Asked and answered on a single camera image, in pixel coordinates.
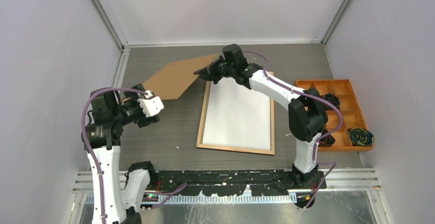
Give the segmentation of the brown backing board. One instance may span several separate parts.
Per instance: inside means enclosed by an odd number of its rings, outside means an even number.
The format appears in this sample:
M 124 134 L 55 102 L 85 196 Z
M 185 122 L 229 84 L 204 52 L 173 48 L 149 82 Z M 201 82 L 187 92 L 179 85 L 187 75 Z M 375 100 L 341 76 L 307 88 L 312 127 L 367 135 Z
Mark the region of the brown backing board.
M 128 85 L 127 88 L 137 89 L 137 86 L 140 86 L 144 90 L 152 91 L 162 100 L 176 100 L 198 78 L 194 72 L 206 67 L 218 57 L 219 54 L 216 53 L 170 62 L 149 78 Z

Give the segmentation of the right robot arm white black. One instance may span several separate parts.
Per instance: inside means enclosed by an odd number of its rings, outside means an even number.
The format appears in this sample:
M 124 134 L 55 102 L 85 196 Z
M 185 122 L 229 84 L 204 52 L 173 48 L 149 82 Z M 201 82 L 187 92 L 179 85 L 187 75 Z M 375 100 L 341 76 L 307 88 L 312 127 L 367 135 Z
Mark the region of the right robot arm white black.
M 222 78 L 232 78 L 238 85 L 265 94 L 284 107 L 288 112 L 289 130 L 296 138 L 296 158 L 290 177 L 297 187 L 308 187 L 319 169 L 319 141 L 328 122 L 318 91 L 294 87 L 267 73 L 266 68 L 249 63 L 237 44 L 225 46 L 222 52 L 194 74 L 214 84 Z

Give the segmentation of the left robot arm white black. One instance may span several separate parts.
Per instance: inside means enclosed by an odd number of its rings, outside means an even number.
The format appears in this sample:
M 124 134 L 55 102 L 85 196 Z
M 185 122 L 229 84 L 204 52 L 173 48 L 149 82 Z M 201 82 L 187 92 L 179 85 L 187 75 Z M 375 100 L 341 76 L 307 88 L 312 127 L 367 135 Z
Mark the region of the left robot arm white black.
M 133 163 L 125 189 L 120 182 L 121 135 L 124 126 L 146 127 L 160 120 L 159 96 L 139 84 L 133 88 L 101 88 L 91 92 L 82 111 L 81 139 L 90 162 L 94 212 L 92 223 L 141 223 L 145 190 L 157 184 L 150 161 Z

